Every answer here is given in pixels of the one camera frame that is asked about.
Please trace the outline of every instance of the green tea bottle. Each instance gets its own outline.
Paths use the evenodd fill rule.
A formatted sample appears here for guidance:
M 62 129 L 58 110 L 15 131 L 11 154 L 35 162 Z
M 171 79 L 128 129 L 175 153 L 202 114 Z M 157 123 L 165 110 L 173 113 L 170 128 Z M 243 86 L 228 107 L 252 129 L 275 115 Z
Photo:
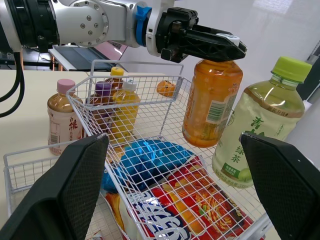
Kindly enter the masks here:
M 221 180 L 241 189 L 254 184 L 239 136 L 248 132 L 285 140 L 305 112 L 296 88 L 304 82 L 311 67 L 281 56 L 270 80 L 244 90 L 212 157 L 213 170 Z

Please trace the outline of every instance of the snack package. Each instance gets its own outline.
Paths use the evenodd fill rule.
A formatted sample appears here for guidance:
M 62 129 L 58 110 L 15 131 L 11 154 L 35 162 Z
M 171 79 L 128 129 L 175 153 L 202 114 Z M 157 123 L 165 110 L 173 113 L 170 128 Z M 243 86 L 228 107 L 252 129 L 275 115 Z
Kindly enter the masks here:
M 119 194 L 105 198 L 128 237 L 142 239 Z M 127 192 L 127 200 L 150 238 L 216 240 L 223 235 L 232 240 L 253 223 L 210 178 L 198 156 L 150 190 Z
M 116 161 L 112 168 L 122 185 L 134 182 L 131 187 L 143 191 L 160 181 L 163 174 L 181 167 L 192 155 L 193 152 L 169 141 L 141 139 L 126 145 L 124 150 L 115 148 L 111 156 L 107 155 L 107 161 Z M 109 173 L 103 174 L 101 188 L 118 192 Z

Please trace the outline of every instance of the white bottle cap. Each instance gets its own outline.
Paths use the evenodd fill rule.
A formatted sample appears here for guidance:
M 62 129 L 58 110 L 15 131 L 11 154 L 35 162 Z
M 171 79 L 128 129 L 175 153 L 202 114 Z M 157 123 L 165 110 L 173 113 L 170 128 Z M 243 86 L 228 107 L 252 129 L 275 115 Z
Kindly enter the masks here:
M 122 89 L 129 92 L 134 92 L 137 89 L 137 83 L 133 78 L 123 79 Z
M 226 34 L 226 33 L 218 33 L 218 36 L 221 37 L 225 37 L 226 39 L 230 40 L 231 42 L 234 43 L 234 45 L 236 45 L 237 47 L 239 47 L 240 44 L 240 37 L 238 36 L 234 36 L 234 35 L 230 35 L 230 34 Z

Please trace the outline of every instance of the red snack package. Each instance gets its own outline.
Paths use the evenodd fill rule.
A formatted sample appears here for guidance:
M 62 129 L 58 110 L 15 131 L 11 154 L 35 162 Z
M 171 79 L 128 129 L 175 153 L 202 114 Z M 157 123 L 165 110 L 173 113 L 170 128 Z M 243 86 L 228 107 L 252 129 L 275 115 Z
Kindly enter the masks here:
M 142 239 L 122 199 L 112 201 L 115 195 L 107 193 L 106 199 L 119 225 L 131 240 Z M 159 186 L 127 196 L 150 238 L 217 240 L 223 235 L 231 240 L 253 223 L 215 184 L 197 156 Z

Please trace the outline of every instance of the orange juice bottle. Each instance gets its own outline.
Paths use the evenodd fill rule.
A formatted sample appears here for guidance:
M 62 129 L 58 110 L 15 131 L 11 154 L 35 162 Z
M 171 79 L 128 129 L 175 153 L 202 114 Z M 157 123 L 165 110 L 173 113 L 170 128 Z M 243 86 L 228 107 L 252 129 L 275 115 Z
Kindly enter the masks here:
M 123 76 L 125 74 L 125 70 L 121 67 L 114 66 L 111 68 L 110 76 Z M 121 78 L 111 77 L 104 81 L 105 83 L 112 84 L 111 86 L 111 94 L 112 97 L 115 93 L 117 93 L 120 89 L 122 89 L 122 85 L 124 81 Z
M 235 102 L 243 72 L 234 61 L 200 61 L 184 115 L 184 138 L 199 148 L 216 145 Z

